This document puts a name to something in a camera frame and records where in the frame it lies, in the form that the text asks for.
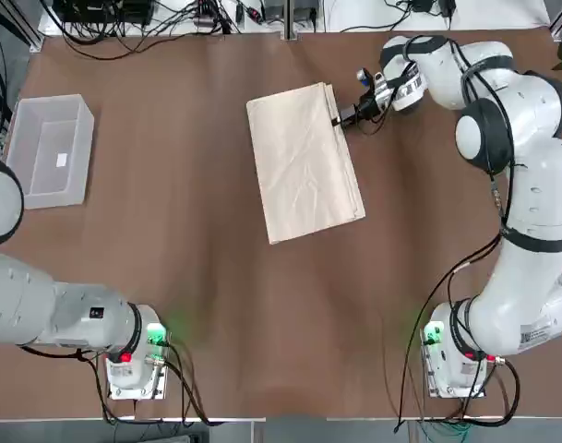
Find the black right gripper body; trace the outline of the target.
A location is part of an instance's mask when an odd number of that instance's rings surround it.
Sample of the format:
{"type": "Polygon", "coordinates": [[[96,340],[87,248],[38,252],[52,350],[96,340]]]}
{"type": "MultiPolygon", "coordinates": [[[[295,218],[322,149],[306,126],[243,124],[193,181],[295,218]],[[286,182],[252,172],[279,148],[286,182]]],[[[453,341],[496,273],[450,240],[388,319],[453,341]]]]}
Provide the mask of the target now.
{"type": "Polygon", "coordinates": [[[385,112],[386,104],[383,99],[377,101],[371,95],[362,95],[358,104],[355,106],[355,118],[357,120],[377,121],[385,112]]]}

